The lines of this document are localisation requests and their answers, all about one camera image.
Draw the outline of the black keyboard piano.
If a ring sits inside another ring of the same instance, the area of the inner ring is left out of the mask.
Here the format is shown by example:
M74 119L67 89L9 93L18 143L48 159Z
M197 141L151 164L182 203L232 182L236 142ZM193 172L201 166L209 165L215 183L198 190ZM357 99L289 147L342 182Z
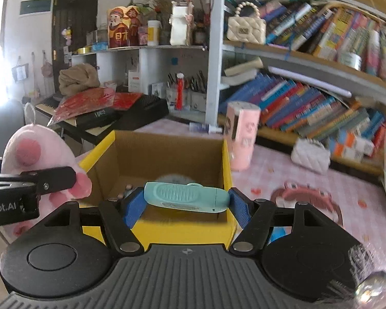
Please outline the black keyboard piano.
M168 114L169 109L165 99L142 95L127 110L118 111L108 107L83 114L79 119L61 121L56 124L56 127L76 140L97 145L111 131L135 131Z

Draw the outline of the white quilted purse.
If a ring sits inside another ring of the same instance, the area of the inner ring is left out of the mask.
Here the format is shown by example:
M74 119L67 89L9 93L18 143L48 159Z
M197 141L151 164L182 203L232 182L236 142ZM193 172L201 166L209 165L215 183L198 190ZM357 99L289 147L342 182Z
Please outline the white quilted purse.
M318 174L325 174L330 167L330 151L316 140L298 138L291 152L291 161Z

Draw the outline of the row of leaning books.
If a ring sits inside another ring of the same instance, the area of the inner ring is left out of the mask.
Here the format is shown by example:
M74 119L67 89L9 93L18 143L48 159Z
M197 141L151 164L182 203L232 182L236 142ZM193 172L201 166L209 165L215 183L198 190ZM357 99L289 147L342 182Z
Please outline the row of leaning books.
M383 112L361 98L344 100L325 89L258 70L245 83L221 90L218 112L225 115L233 101L259 107L258 135L283 144L297 138L324 141L340 131L373 140L386 122Z

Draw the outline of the fortune god figure decoration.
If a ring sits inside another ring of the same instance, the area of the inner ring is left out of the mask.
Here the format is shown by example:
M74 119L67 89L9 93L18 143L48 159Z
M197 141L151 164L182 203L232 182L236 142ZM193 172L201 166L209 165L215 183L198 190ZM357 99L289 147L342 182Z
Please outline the fortune god figure decoration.
M139 46L141 26L138 6L117 6L108 12L109 48Z

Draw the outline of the beige folded cloth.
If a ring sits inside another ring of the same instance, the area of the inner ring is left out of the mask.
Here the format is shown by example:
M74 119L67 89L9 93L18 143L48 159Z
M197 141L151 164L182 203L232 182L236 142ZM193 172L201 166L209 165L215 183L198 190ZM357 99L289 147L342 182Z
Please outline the beige folded cloth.
M64 96L73 96L89 88L100 86L96 68L87 63L61 70L58 81L59 90Z

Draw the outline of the teal handheld device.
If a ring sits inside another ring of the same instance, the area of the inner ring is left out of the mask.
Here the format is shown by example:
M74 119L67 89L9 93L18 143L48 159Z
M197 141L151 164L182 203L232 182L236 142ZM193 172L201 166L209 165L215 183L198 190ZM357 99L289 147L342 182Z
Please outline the teal handheld device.
M155 207L199 213L222 213L230 204L227 191L198 183L148 182L143 188L143 196Z

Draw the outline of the yellow cardboard box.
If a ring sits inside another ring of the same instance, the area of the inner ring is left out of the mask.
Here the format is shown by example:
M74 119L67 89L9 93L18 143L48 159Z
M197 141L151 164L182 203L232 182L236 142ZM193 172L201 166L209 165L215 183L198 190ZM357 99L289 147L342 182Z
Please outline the yellow cardboard box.
M222 139L112 131L80 163L92 181L81 207L124 196L150 181L232 186L227 145ZM144 248L159 244L229 246L237 228L233 214L179 211L148 205L130 227Z

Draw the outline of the red paper packets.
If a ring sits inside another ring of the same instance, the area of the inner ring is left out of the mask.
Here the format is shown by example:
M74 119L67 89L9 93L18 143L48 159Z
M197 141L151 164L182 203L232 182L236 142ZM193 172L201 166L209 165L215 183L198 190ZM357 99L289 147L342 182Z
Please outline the red paper packets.
M58 124L100 109L125 111L130 109L142 95L142 93L116 92L112 88L103 87L87 89L62 101L48 125Z

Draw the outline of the orange white medicine boxes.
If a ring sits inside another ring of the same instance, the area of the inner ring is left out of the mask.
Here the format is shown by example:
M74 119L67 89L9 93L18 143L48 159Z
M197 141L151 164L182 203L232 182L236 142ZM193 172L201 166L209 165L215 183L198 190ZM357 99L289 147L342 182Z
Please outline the orange white medicine boxes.
M361 162L374 151L372 141L348 131L339 131L336 138L327 139L327 147L332 156Z

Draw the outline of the pink cylindrical container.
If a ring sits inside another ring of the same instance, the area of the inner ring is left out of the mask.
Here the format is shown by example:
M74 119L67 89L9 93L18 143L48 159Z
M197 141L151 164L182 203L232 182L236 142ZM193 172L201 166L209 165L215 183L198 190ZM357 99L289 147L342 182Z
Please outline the pink cylindrical container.
M232 101L227 105L224 138L233 171L250 167L260 116L259 106L250 102Z

